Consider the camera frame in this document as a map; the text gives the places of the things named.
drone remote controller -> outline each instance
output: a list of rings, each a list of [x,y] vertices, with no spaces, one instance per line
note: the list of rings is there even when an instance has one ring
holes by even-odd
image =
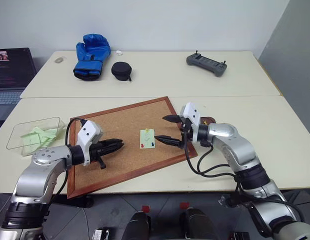
[[[227,68],[227,65],[225,64],[226,61],[214,61],[197,53],[197,50],[196,53],[186,58],[186,62],[188,65],[196,65],[203,69],[211,71],[215,74],[216,77],[222,76]]]

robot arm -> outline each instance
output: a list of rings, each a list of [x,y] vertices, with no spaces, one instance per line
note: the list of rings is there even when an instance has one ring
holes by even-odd
[[[86,166],[91,160],[103,163],[99,159],[101,156],[124,145],[120,139],[99,141],[102,135],[99,125],[84,120],[75,146],[43,148],[31,157],[30,165],[19,177],[11,196],[0,227],[0,240],[44,239],[42,224],[48,215],[58,176],[72,166]]]
[[[155,138],[162,143],[184,148],[185,151],[186,138],[193,143],[200,142],[203,147],[213,145],[222,152],[235,173],[234,179],[249,201],[247,209],[263,237],[273,237],[276,240],[310,239],[310,225],[298,222],[292,208],[283,204],[286,199],[275,182],[268,177],[251,143],[230,124],[205,125],[200,124],[200,118],[200,113],[189,102],[182,108],[180,115],[163,117],[169,122],[182,123],[182,141],[164,135]]]

white table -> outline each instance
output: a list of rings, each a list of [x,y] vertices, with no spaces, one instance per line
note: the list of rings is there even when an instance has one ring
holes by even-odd
[[[29,165],[30,156],[21,157],[6,144],[16,124],[51,117],[67,123],[71,117],[146,101],[151,98],[25,98],[15,107],[0,129],[0,193],[13,191],[18,177]],[[170,97],[176,112],[187,102],[196,104],[202,116],[218,123],[230,123],[255,147],[268,175],[281,189],[310,187],[310,134],[282,96]],[[63,145],[64,139],[53,145]],[[207,149],[195,145],[201,156]],[[191,161],[195,164],[199,157]],[[215,150],[203,162],[203,169],[226,163]],[[57,181],[58,189],[63,182]],[[110,186],[96,193],[233,190],[230,177],[207,179],[194,174],[186,161]]]
[[[279,96],[280,93],[250,51],[201,52],[216,61],[226,60],[222,77],[189,66],[190,51],[128,51],[122,56],[112,52],[103,64],[97,81],[76,78],[78,62],[75,51],[57,51],[34,77],[22,98],[70,97],[220,97]],[[55,60],[63,57],[61,63]],[[132,67],[132,82],[119,81],[111,73],[115,62]]]

wooden frame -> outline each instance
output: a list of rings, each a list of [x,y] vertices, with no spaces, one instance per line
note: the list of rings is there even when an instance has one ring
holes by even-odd
[[[143,105],[148,105],[148,104],[152,104],[152,103],[156,103],[156,102],[160,102],[160,101],[165,101],[169,111],[171,112],[172,115],[176,115],[176,112],[171,104],[171,101],[169,100],[169,98],[167,96],[165,97],[160,97],[157,99],[152,99],[152,100],[148,100],[148,101],[143,101],[143,102],[139,102],[139,103],[135,103],[135,104],[131,104],[131,105],[127,105],[127,106],[121,106],[121,107],[117,107],[117,108],[113,108],[113,109],[109,109],[109,110],[104,110],[104,111],[100,111],[100,112],[95,112],[95,113],[91,113],[91,114],[87,114],[87,115],[82,115],[79,116],[78,118],[82,118],[82,119],[89,119],[92,117],[96,117],[96,116],[100,116],[100,115],[105,115],[105,114],[109,114],[109,113],[114,113],[114,112],[118,112],[118,111],[122,111],[122,110],[127,110],[127,109],[131,109],[131,108],[136,108],[136,107],[140,107]],[[75,145],[75,141],[76,141],[76,127],[75,124],[72,124],[70,127],[70,131],[69,131],[69,139],[70,139],[70,144],[71,145]],[[188,150],[189,150],[189,157],[193,158],[197,156],[197,152],[194,148],[194,146],[192,145],[191,142],[189,142],[187,144]],[[93,183],[89,186],[86,187],[82,187],[79,189],[75,188],[75,166],[73,166],[70,170],[69,170],[69,174],[68,174],[68,180],[67,180],[67,198],[74,198],[74,197],[78,197],[81,195],[85,195],[133,178],[136,178],[138,176],[141,176],[143,174],[147,174],[150,173],[152,171],[179,163],[181,161],[184,161],[186,159],[185,155],[177,155],[175,157],[166,159],[166,160],[162,160],[159,162],[156,162],[154,164],[151,165],[147,165],[144,166],[142,168],[138,168],[135,169],[133,171],[127,172],[125,174],[121,174],[121,175],[117,175],[115,177],[112,178],[112,181],[100,181],[97,183]]]

cork board with wooden frame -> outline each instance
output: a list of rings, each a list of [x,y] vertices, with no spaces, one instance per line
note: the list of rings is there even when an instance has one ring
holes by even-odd
[[[122,139],[124,146],[102,157],[105,169],[101,169],[98,162],[73,166],[67,179],[67,198],[88,194],[186,160],[183,149],[158,141],[155,148],[140,149],[142,129],[154,129],[155,135],[181,138],[181,125],[162,119],[171,114],[176,112],[166,96],[79,116],[102,127],[104,133],[100,140]],[[71,145],[75,145],[80,127],[79,120],[71,125]],[[196,157],[194,146],[189,142],[187,147],[189,157]]]

